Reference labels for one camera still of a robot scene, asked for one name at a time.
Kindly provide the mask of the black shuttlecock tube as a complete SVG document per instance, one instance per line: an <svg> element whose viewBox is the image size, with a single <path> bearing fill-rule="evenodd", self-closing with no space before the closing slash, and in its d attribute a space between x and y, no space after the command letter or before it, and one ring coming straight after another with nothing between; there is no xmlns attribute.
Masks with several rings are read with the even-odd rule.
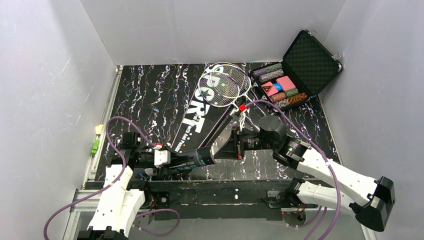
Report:
<svg viewBox="0 0 424 240"><path fill-rule="evenodd" d="M211 160L210 149L211 145L184 152L175 152L169 149L170 164L164 165L162 168L156 168L156 172L133 172L133 174L137 178L165 178L194 168L213 165L214 162Z"/></svg>

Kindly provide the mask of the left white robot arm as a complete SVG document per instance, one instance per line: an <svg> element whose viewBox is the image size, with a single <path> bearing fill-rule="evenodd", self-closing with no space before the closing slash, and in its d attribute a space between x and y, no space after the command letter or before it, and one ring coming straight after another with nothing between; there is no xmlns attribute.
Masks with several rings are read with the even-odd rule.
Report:
<svg viewBox="0 0 424 240"><path fill-rule="evenodd" d="M141 135L127 132L117 148L125 157L125 167L117 152L107 157L104 186L93 218L86 230L77 234L78 240L127 240L138 210L146 201L145 186L127 189L133 176L137 147Z"/></svg>

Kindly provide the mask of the clear tube lid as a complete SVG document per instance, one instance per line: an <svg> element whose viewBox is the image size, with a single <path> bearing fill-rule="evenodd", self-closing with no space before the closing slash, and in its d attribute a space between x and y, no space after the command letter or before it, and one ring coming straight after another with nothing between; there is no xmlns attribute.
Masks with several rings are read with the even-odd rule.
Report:
<svg viewBox="0 0 424 240"><path fill-rule="evenodd" d="M210 157L211 157L211 160L213 161L213 164L221 163L221 160L217 159L216 157L216 153L218 151L219 151L219 148L216 145L212 145L210 147Z"/></svg>

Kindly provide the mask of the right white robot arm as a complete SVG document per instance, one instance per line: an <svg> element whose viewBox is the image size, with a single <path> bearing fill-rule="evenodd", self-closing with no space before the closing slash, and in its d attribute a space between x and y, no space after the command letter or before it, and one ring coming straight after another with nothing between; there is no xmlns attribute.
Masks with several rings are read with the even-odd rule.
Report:
<svg viewBox="0 0 424 240"><path fill-rule="evenodd" d="M395 184L390 178L365 176L323 157L275 115L262 117L259 129L255 132L233 128L225 144L212 146L212 159L240 160L246 151L271 150L273 159L281 165L328 184L325 187L296 178L284 190L283 199L293 204L339 209L371 230L385 230L396 202Z"/></svg>

